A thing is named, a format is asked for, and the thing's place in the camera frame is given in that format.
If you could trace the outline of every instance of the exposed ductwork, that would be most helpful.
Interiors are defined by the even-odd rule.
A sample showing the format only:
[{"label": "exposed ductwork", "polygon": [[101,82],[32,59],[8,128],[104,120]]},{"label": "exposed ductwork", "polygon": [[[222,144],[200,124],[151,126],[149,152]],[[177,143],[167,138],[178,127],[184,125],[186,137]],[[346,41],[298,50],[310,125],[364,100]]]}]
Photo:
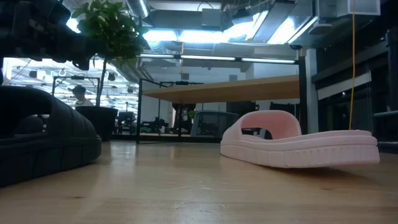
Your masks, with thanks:
[{"label": "exposed ductwork", "polygon": [[146,0],[126,0],[126,4],[135,17],[145,18],[149,15],[150,7]]}]

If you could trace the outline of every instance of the wooden surface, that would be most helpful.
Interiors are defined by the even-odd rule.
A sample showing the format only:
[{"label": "wooden surface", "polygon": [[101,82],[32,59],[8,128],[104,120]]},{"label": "wooden surface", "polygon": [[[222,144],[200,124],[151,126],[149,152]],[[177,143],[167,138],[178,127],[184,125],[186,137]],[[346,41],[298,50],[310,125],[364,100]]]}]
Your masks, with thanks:
[{"label": "wooden surface", "polygon": [[143,90],[142,94],[174,103],[211,103],[300,98],[298,75],[159,88],[156,90]]},{"label": "wooden surface", "polygon": [[284,170],[217,144],[111,142],[90,166],[0,189],[0,223],[396,224],[398,156],[381,158]]}]

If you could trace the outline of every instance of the chair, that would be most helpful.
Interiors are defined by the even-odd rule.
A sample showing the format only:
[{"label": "chair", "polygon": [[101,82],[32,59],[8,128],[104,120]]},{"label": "chair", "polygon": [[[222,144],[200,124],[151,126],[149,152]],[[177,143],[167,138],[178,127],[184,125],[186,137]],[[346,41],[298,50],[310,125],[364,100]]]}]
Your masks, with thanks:
[{"label": "chair", "polygon": [[239,119],[238,114],[222,111],[198,111],[193,119],[191,137],[222,138],[224,132]]}]

